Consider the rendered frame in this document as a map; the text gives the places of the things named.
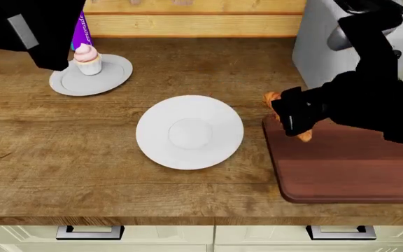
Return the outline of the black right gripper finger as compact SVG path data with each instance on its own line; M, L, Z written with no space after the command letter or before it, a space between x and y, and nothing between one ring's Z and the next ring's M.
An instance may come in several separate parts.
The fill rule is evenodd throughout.
M323 119L323 105L300 100L277 99L271 106L280 118L286 136L294 137L309 130Z
M306 97L301 87L292 87L281 93L281 99L284 101L305 101Z

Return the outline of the golden brown croissant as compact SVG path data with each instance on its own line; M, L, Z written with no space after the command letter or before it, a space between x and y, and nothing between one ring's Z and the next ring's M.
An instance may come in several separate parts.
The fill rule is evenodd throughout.
M279 100L279 99L281 99L281 94L279 94L277 92L267 92L267 93L263 94L262 102L264 102L271 109L272 113L274 114L273 117L275 118L276 121L278 121L280 123L281 119L280 119L279 115L277 114L277 112L273 109L272 104L271 104L274 100ZM302 142L309 142L312 139L312 137L313 137L312 129L309 129L308 131L297 135L297 138L299 138Z

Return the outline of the reddish brown wooden cutting board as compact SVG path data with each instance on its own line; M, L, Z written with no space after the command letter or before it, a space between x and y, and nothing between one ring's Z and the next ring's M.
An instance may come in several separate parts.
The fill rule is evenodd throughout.
M328 120L315 125L309 142L286 136L272 115L262 128L286 201L403 203L403 144Z

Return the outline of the grey metal toaster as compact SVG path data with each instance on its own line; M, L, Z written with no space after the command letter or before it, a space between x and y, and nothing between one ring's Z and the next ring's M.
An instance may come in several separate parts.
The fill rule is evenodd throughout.
M402 0L393 0L403 6ZM307 0L292 52L292 60L307 88L318 88L336 75L356 68L360 57L338 24L356 14L348 0ZM403 73L403 23L383 31L400 53L398 71Z

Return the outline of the empty white round plate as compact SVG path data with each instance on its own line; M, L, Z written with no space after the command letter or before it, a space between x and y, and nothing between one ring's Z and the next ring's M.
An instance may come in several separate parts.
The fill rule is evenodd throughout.
M151 106L136 126L136 142L153 162L179 170L205 169L231 157L244 128L225 102L199 95L168 98Z

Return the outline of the light wooden crate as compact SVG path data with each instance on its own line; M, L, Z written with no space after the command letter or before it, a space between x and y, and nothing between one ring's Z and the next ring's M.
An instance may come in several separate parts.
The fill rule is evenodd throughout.
M93 37L294 37L306 0L87 0Z

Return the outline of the cream drawer front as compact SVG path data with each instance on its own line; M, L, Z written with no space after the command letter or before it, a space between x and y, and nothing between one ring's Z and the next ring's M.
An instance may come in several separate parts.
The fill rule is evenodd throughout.
M313 241L305 226L216 226L217 245L403 245L403 226L374 226L374 241Z
M57 226L0 226L0 244L122 244L207 245L213 243L213 226L125 226L119 241L59 241Z

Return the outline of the grey round plate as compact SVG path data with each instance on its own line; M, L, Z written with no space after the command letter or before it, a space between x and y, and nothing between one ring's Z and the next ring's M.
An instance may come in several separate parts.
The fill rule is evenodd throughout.
M132 63L121 56L103 54L101 71L95 75L85 75L75 60L63 71L54 71L49 79L50 87L67 96L92 96L108 92L122 85L133 72Z

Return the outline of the pink frosted cupcake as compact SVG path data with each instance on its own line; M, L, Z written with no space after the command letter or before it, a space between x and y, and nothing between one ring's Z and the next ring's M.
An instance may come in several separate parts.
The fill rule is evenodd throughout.
M87 76L97 75L102 69L102 60L96 48L92 45L81 43L75 49L73 61L79 70Z

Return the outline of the purple lemonade carton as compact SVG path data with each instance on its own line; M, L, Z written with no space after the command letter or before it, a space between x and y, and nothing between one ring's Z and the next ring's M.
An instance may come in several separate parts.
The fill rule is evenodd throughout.
M93 46L92 37L83 11L80 12L74 29L73 38L71 41L72 51L79 48L81 43Z

